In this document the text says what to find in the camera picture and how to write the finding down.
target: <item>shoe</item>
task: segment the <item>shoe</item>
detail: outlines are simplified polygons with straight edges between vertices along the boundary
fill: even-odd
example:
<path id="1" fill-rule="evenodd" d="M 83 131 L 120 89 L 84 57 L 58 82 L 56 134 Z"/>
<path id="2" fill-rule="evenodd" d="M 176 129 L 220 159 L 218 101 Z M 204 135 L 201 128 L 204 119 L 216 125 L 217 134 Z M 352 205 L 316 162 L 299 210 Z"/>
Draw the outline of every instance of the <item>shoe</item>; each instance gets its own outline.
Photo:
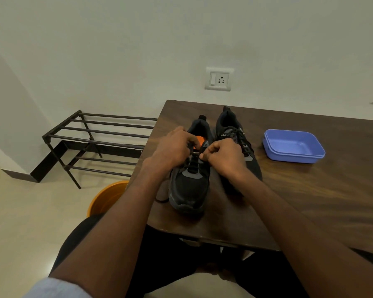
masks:
<path id="1" fill-rule="evenodd" d="M 210 165 L 201 161 L 199 155 L 214 140 L 204 115 L 193 121 L 188 133 L 198 137 L 201 147 L 196 150 L 193 144 L 189 144 L 190 156 L 183 165 L 171 171 L 169 201 L 180 212 L 199 214 L 204 211 L 206 205 L 210 177 Z"/>
<path id="2" fill-rule="evenodd" d="M 224 106 L 223 112 L 219 115 L 216 124 L 216 140 L 225 138 L 231 138 L 236 144 L 241 146 L 247 168 L 262 181 L 263 175 L 261 174 L 261 169 L 251 144 L 246 139 L 242 125 L 236 119 L 235 113 L 227 106 Z M 221 176 L 221 181 L 226 193 L 233 195 L 240 194 L 223 176 Z"/>

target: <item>electrical socket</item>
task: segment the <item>electrical socket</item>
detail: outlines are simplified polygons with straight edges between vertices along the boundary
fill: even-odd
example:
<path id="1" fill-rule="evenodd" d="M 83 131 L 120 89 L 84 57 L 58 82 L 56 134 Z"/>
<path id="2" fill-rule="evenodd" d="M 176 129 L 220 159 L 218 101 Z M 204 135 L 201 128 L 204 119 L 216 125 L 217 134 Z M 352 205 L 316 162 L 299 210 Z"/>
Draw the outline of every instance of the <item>electrical socket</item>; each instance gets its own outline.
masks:
<path id="1" fill-rule="evenodd" d="M 230 91 L 232 77 L 235 69 L 232 68 L 206 68 L 206 90 Z"/>

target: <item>hand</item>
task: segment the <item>hand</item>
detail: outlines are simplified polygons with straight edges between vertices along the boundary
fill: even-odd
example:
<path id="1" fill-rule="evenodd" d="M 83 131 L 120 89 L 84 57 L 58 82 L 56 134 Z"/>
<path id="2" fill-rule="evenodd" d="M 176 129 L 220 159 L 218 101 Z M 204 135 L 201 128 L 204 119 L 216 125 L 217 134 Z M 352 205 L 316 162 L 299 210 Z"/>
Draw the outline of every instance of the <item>hand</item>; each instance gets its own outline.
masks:
<path id="1" fill-rule="evenodd" d="M 184 127 L 179 126 L 160 139 L 156 151 L 149 160 L 155 165 L 162 166 L 167 171 L 184 163 L 189 156 L 188 142 L 193 142 L 197 150 L 200 149 L 200 143 L 195 135 L 189 134 Z"/>
<path id="2" fill-rule="evenodd" d="M 242 148 L 231 138 L 213 142 L 203 154 L 200 154 L 200 159 L 208 161 L 220 175 L 227 179 L 246 168 Z"/>

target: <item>table top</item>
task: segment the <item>table top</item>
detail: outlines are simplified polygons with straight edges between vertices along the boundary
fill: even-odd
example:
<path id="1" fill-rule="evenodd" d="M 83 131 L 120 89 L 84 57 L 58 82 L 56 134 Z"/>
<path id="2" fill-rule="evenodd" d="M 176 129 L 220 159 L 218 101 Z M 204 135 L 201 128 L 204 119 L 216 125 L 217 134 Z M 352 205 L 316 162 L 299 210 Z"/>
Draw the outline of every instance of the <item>table top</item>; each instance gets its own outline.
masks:
<path id="1" fill-rule="evenodd" d="M 199 115 L 216 124 L 222 105 L 167 100 L 130 179 L 132 183 L 161 136 L 186 129 Z M 373 253 L 373 120 L 231 107 L 252 144 L 263 181 L 331 236 Z M 313 133 L 326 151 L 317 163 L 270 160 L 262 145 L 268 129 Z M 157 197 L 167 196 L 165 181 Z M 212 168 L 210 195 L 200 218 L 181 215 L 169 203 L 154 202 L 148 224 L 158 230 L 219 244 L 278 250 L 268 230 L 244 198 L 227 197 Z"/>

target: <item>metal shoe rack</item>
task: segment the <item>metal shoe rack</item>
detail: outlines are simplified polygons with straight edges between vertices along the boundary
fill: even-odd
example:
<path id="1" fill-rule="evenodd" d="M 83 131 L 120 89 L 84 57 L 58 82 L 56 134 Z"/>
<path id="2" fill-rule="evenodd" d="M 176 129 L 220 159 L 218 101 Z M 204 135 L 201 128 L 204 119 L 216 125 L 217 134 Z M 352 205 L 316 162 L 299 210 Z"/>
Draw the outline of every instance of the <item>metal shoe rack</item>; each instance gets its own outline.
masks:
<path id="1" fill-rule="evenodd" d="M 97 170 L 97 169 L 90 169 L 85 167 L 75 166 L 78 160 L 90 160 L 90 161 L 98 161 L 98 162 L 109 162 L 109 163 L 116 163 L 116 164 L 125 164 L 125 165 L 136 165 L 136 163 L 132 162 L 123 162 L 123 161 L 114 161 L 114 160 L 105 160 L 102 159 L 102 149 L 105 146 L 110 147 L 118 147 L 122 149 L 133 149 L 133 150 L 142 150 L 144 149 L 144 145 L 134 145 L 134 144 L 123 144 L 123 143 L 112 143 L 112 142 L 105 142 L 105 141 L 97 141 L 94 140 L 92 133 L 100 133 L 100 134 L 108 134 L 108 135 L 119 135 L 119 136 L 128 136 L 128 137 L 137 137 L 137 138 L 146 138 L 148 139 L 149 136 L 146 135 L 138 135 L 138 134 L 129 134 L 129 133 L 119 133 L 119 132 L 112 132 L 112 131 L 102 131 L 102 130 L 93 130 L 88 127 L 87 124 L 100 124 L 100 125 L 112 125 L 112 126 L 119 126 L 119 127 L 136 127 L 141 129 L 153 129 L 153 126 L 150 125 L 134 125 L 134 124 L 123 124 L 123 123 L 113 123 L 113 122 L 106 122 L 106 121 L 95 121 L 95 120 L 86 120 L 85 116 L 93 116 L 93 117 L 106 117 L 106 118 L 119 118 L 119 119 L 134 119 L 134 120 L 150 120 L 156 121 L 156 118 L 145 118 L 145 117 L 129 117 L 129 116 L 117 116 L 117 115 L 102 115 L 102 114 L 92 114 L 92 113 L 83 113 L 82 111 L 77 111 L 59 125 L 54 127 L 48 133 L 43 135 L 43 140 L 45 144 L 49 147 L 55 158 L 59 161 L 62 165 L 63 169 L 68 173 L 70 178 L 75 182 L 77 187 L 81 189 L 79 183 L 75 180 L 74 176 L 70 172 L 71 169 L 78 169 L 78 170 L 86 170 L 89 172 L 100 172 L 103 174 L 112 174 L 112 175 L 121 175 L 126 177 L 131 177 L 130 174 L 123 174 L 119 172 L 110 172 L 106 170 Z M 84 124 L 85 129 L 79 127 L 68 127 L 67 125 L 71 122 L 80 122 Z M 56 135 L 60 130 L 73 130 L 73 131 L 82 131 L 87 132 L 90 136 L 90 139 L 81 139 L 75 137 L 67 137 L 67 136 L 60 136 Z M 54 148 L 51 145 L 51 138 L 57 138 L 68 141 L 76 141 L 76 142 L 85 142 L 84 148 L 80 150 L 80 152 L 66 165 L 61 160 L 61 156 L 58 155 Z M 100 156 L 100 159 L 95 158 L 88 158 L 83 157 L 86 151 L 95 151 Z"/>

